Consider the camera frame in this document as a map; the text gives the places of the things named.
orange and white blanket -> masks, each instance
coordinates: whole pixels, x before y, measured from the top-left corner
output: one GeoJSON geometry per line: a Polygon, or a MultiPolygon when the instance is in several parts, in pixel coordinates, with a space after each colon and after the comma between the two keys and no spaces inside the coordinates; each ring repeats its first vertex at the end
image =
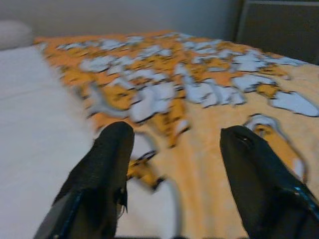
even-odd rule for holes
{"type": "MultiPolygon", "coordinates": [[[[266,139],[319,196],[318,66],[177,32],[42,37],[36,45],[82,101],[96,132],[118,120],[134,127],[128,179],[137,186],[129,190],[145,189],[140,205],[147,210],[136,211],[151,215],[145,228],[172,193],[161,184],[176,185],[175,229],[157,236],[245,235],[219,150],[223,127],[245,125],[266,139]]],[[[134,212],[130,218],[129,205],[119,234],[130,235],[134,212]]]]}

mattress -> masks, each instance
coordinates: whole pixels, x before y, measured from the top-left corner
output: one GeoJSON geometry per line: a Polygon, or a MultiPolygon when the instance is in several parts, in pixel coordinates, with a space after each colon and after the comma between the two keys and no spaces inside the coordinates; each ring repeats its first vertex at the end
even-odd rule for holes
{"type": "Polygon", "coordinates": [[[11,220],[1,225],[4,238],[26,235],[26,228],[28,235],[35,232],[94,135],[119,120],[134,128],[135,144],[128,171],[129,213],[119,219],[118,236],[245,236],[219,149],[220,130],[232,125],[244,125],[263,137],[296,177],[319,195],[318,66],[170,31],[41,37],[35,47],[37,51],[1,52],[5,61],[11,59],[1,72],[9,89],[2,101],[32,98],[21,98],[23,103],[17,101],[16,107],[7,109],[17,123],[4,121],[2,127],[7,130],[1,140],[8,160],[1,162],[1,186],[7,193],[0,207],[6,208],[8,201],[10,206],[1,218],[11,220]],[[27,67],[32,61],[21,60],[31,55],[37,63],[27,67]],[[16,78],[20,87],[10,83],[16,78]],[[33,87],[39,86],[43,93],[37,96],[33,87]],[[59,93],[45,92],[50,87],[59,93]],[[70,105],[63,103],[67,98],[72,99],[70,105]],[[60,107],[48,107],[51,101],[60,107]],[[59,110],[64,116],[48,117],[59,110]],[[34,125],[22,127],[25,121],[34,125]],[[62,138],[63,146],[49,141],[53,138],[62,138]],[[68,153],[58,155],[64,150],[68,153]],[[33,210],[38,214],[30,218],[33,210]]]}

wall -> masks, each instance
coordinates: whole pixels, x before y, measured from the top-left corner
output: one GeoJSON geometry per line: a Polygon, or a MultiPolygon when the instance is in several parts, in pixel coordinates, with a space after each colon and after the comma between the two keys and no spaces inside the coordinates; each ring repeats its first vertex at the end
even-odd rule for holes
{"type": "Polygon", "coordinates": [[[239,0],[1,0],[0,19],[20,19],[37,35],[173,29],[231,40],[239,0]]]}

cartoon print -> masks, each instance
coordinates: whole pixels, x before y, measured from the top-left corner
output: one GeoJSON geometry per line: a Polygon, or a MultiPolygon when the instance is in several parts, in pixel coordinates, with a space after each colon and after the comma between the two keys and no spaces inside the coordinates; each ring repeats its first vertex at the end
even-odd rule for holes
{"type": "Polygon", "coordinates": [[[307,181],[307,166],[304,159],[294,149],[287,136],[280,130],[279,123],[274,118],[263,114],[252,115],[244,123],[244,126],[265,139],[299,180],[307,181]]]}
{"type": "Polygon", "coordinates": [[[250,47],[248,47],[246,45],[235,44],[235,43],[230,42],[230,41],[220,41],[217,43],[217,46],[216,46],[216,49],[218,51],[228,49],[232,52],[236,52],[236,53],[240,53],[240,54],[244,54],[246,52],[246,50],[249,48],[250,47]]]}
{"type": "Polygon", "coordinates": [[[233,62],[238,65],[238,71],[255,72],[259,68],[267,66],[267,63],[262,61],[253,51],[248,51],[245,55],[235,56],[233,62]]]}
{"type": "Polygon", "coordinates": [[[46,48],[48,47],[48,43],[47,42],[39,42],[37,44],[35,44],[36,48],[39,49],[42,53],[44,53],[44,51],[46,50],[46,48]]]}
{"type": "Polygon", "coordinates": [[[158,149],[152,137],[144,132],[135,132],[131,160],[151,159],[157,151],[158,149]]]}
{"type": "Polygon", "coordinates": [[[297,92],[284,91],[272,79],[256,75],[245,75],[234,78],[233,83],[242,92],[257,92],[265,96],[268,99],[268,103],[273,107],[310,117],[319,116],[318,106],[297,92]]]}
{"type": "Polygon", "coordinates": [[[101,42],[100,49],[107,50],[107,51],[111,51],[126,45],[123,42],[112,40],[112,39],[101,39],[100,42],[101,42]]]}
{"type": "Polygon", "coordinates": [[[319,116],[319,107],[311,103],[297,92],[277,91],[269,104],[276,108],[292,111],[310,117],[319,116]]]}
{"type": "Polygon", "coordinates": [[[276,108],[292,111],[296,114],[318,117],[319,108],[297,92],[287,92],[278,85],[261,84],[256,92],[268,98],[268,103],[276,108]]]}
{"type": "Polygon", "coordinates": [[[107,70],[114,60],[115,57],[113,56],[100,56],[93,59],[84,59],[80,64],[80,68],[83,71],[99,73],[107,70]]]}
{"type": "Polygon", "coordinates": [[[284,80],[290,80],[288,73],[276,64],[269,64],[265,67],[262,67],[259,69],[258,73],[263,75],[278,76],[284,80]]]}
{"type": "Polygon", "coordinates": [[[273,85],[276,83],[270,78],[256,75],[235,77],[232,79],[232,82],[239,90],[245,93],[256,91],[257,86],[260,84],[273,85]]]}
{"type": "Polygon", "coordinates": [[[83,72],[76,67],[60,67],[62,82],[67,86],[82,86],[96,80],[96,75],[89,72],[83,72]]]}
{"type": "Polygon", "coordinates": [[[172,239],[181,234],[181,201],[171,179],[152,192],[133,178],[127,182],[127,190],[129,213],[119,218],[116,237],[172,239]]]}
{"type": "Polygon", "coordinates": [[[301,66],[306,64],[304,61],[292,59],[289,57],[272,58],[270,56],[265,56],[264,61],[268,63],[275,63],[279,65],[291,65],[291,66],[301,66]]]}
{"type": "Polygon", "coordinates": [[[57,50],[63,50],[67,53],[67,55],[71,57],[81,57],[89,54],[89,49],[87,48],[87,45],[83,42],[75,42],[70,44],[62,44],[59,45],[57,50]]]}
{"type": "MultiPolygon", "coordinates": [[[[130,213],[120,218],[118,235],[170,238],[180,234],[176,233],[175,194],[168,190],[172,184],[152,164],[159,148],[151,133],[161,136],[166,147],[178,145],[182,133],[191,127],[186,111],[191,104],[198,104],[207,112],[215,105],[240,107],[246,103],[245,94],[255,92],[252,94],[265,97],[273,107],[319,116],[314,103],[276,83],[278,77],[293,80],[294,75],[289,76],[286,71],[304,64],[294,59],[180,33],[80,39],[83,40],[52,40],[44,53],[49,56],[47,49],[54,48],[57,57],[48,60],[62,65],[61,81],[81,97],[94,128],[98,130],[123,119],[135,129],[150,130],[150,133],[137,132],[135,136],[128,173],[130,213]],[[174,206],[158,210],[159,198],[174,206]],[[142,218],[143,225],[135,223],[134,217],[142,218]],[[152,230],[146,232],[145,222],[159,225],[148,227],[156,232],[170,233],[165,237],[152,230]]],[[[267,140],[283,162],[300,179],[306,180],[307,166],[303,158],[280,131],[275,119],[253,115],[245,125],[267,140]]]]}

white bedsheet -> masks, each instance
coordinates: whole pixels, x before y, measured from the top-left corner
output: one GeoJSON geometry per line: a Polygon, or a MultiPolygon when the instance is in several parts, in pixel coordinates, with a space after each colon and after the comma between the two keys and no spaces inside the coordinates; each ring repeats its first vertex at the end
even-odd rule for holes
{"type": "Polygon", "coordinates": [[[34,47],[0,51],[0,239],[30,239],[92,144],[82,108],[34,47]]]}

